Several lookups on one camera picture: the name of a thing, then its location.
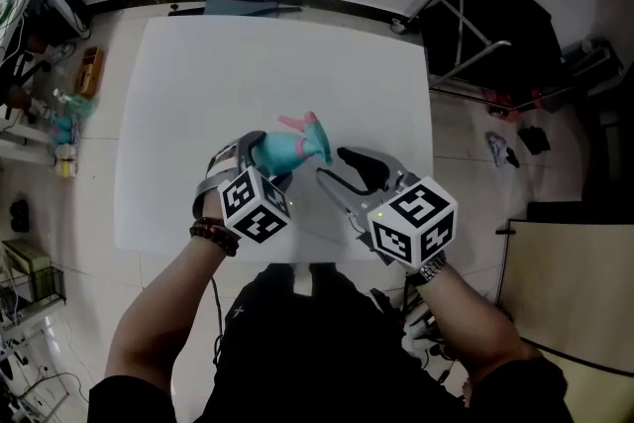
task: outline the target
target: black shirt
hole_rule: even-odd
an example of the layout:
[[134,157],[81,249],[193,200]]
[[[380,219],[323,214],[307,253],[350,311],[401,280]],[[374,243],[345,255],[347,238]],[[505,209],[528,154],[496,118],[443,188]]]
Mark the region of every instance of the black shirt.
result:
[[[199,422],[340,414],[358,421],[572,421],[562,372],[544,359],[498,368],[466,409],[402,349],[398,327],[338,275],[323,283],[314,277],[312,298],[292,294],[292,282],[290,290],[279,279],[266,285],[273,279],[262,274],[245,287],[227,313],[215,387]],[[168,394],[114,376],[90,390],[88,421],[175,416]]]

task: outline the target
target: tiled floor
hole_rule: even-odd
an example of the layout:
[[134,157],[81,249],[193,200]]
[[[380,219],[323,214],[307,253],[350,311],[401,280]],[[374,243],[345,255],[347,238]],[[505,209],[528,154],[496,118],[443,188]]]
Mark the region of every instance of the tiled floor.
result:
[[[3,161],[3,238],[13,236],[7,226],[8,205],[26,195],[33,210],[28,238],[65,272],[67,305],[50,318],[44,337],[57,370],[78,375],[86,395],[103,376],[120,316],[168,263],[147,253],[118,250],[113,236],[113,184],[126,90],[148,19],[165,16],[168,10],[166,5],[135,8],[94,20],[89,43],[101,46],[107,57],[98,106],[83,131],[75,180],[62,180],[37,165]],[[317,10],[290,16],[394,37],[386,25],[355,17]],[[79,53],[51,79],[69,88]],[[529,201],[581,197],[585,145],[580,129],[568,110],[526,115],[526,124],[542,127],[553,148],[535,158],[523,149],[515,125],[489,116],[479,105],[432,94],[432,117],[435,177],[460,206],[458,238],[448,248],[448,257],[473,287],[492,299],[504,248],[504,239],[495,230],[509,217],[521,217]],[[519,169],[495,166],[484,140],[489,130],[515,149],[522,162]],[[216,276],[223,308],[229,308],[262,269],[264,264],[223,264]],[[401,270],[380,261],[342,264],[339,270],[362,292],[402,286]],[[172,395],[180,421],[200,414],[213,387],[216,333],[216,307],[208,290],[174,370]],[[438,374],[444,368],[431,367]],[[76,381],[69,377],[64,384],[71,397],[62,408],[62,421],[85,420],[86,404],[77,395]]]

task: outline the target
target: teal toy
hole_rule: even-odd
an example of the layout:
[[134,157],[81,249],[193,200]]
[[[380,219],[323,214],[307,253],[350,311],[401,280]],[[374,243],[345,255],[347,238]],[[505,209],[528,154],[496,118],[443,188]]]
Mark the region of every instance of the teal toy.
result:
[[308,158],[316,156],[331,165],[328,137],[312,111],[304,114],[303,120],[280,116],[277,120],[304,134],[266,133],[264,139],[252,151],[254,162],[268,170],[269,177],[290,173]]

